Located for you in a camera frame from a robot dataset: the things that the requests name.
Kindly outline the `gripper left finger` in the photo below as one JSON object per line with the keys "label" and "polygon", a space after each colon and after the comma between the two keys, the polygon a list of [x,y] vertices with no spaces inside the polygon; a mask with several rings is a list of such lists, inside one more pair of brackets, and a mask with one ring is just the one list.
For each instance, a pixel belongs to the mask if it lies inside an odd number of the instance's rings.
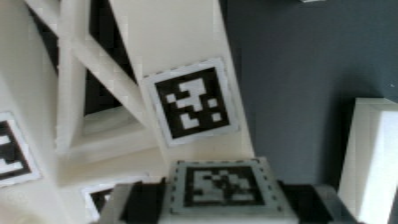
{"label": "gripper left finger", "polygon": [[120,184],[105,203],[98,224],[159,224],[166,182]]}

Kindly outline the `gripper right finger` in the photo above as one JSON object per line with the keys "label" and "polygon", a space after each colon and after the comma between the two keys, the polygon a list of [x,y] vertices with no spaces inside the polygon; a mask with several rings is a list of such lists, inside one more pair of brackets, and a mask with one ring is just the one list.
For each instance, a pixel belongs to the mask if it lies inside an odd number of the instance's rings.
{"label": "gripper right finger", "polygon": [[299,224],[363,224],[354,217],[331,185],[280,182]]}

